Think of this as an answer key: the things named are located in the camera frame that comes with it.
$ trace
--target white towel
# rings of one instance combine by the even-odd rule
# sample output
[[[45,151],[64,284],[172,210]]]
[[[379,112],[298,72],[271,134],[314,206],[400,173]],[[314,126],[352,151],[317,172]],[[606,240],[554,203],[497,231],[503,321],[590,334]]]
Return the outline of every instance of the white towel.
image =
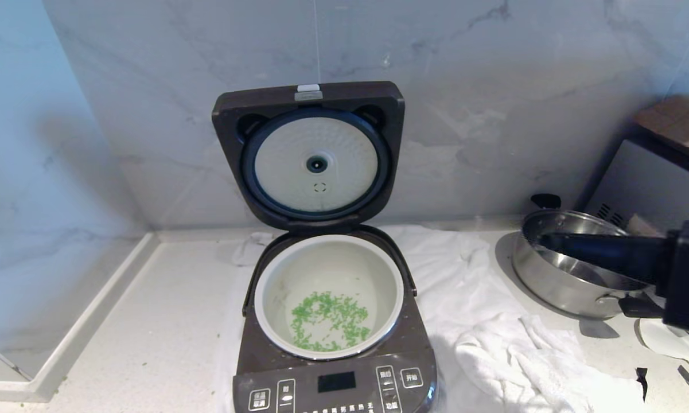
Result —
[[[549,331],[538,316],[499,314],[462,334],[454,351],[474,386],[500,402],[471,411],[646,411],[638,382],[587,366],[575,335]]]

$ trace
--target button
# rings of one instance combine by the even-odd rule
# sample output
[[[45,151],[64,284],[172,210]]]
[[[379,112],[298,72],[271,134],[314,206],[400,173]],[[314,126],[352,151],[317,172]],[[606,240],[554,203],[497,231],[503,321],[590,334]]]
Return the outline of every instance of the button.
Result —
[[[278,407],[277,413],[294,413],[296,399],[296,381],[286,379],[278,382]]]
[[[395,375],[392,373],[392,366],[379,366],[376,370],[378,384],[380,386],[380,400],[383,403],[384,412],[401,413],[398,386],[395,383]]]
[[[296,90],[298,92],[318,92],[321,89],[318,84],[299,84]]]
[[[265,410],[270,406],[270,389],[257,389],[250,392],[250,411]]]
[[[403,381],[403,387],[406,389],[423,386],[423,377],[419,368],[402,369],[400,371],[400,378]]]

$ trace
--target white inner pot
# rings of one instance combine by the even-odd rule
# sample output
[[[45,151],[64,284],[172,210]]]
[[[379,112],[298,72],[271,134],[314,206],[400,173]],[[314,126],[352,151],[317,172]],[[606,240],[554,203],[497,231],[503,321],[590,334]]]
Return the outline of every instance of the white inner pot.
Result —
[[[347,235],[311,237],[286,248],[255,288],[255,315],[268,338],[313,360],[370,348],[392,329],[402,305],[395,262],[378,246]]]

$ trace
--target appliance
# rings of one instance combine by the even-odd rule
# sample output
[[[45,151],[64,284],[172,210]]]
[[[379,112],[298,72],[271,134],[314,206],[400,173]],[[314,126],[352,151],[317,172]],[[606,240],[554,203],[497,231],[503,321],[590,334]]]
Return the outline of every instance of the appliance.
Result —
[[[628,136],[583,211],[630,232],[663,236],[689,220],[689,149],[641,126]],[[628,226],[631,219],[651,230]]]
[[[219,96],[212,121],[245,202],[287,231],[261,255],[245,297],[232,381],[238,413],[405,413],[433,404],[436,360],[410,272],[386,233],[362,225],[391,194],[403,118],[403,97],[388,81]],[[321,296],[336,301],[341,291],[354,291],[339,302],[353,314],[370,306],[374,327],[350,326],[362,342],[310,346],[318,331],[304,337],[296,317],[319,317]],[[360,293],[376,298],[357,301]]]

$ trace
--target backsplash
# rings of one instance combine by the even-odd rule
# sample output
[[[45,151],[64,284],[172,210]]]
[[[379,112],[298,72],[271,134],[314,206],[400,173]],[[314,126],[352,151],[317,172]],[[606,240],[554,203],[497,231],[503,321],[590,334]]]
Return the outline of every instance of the backsplash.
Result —
[[[145,232],[45,10],[0,2],[0,353],[35,376]]]
[[[383,220],[572,207],[629,115],[689,93],[689,0],[45,0],[156,228],[258,224],[210,121],[235,89],[391,80],[404,144]]]

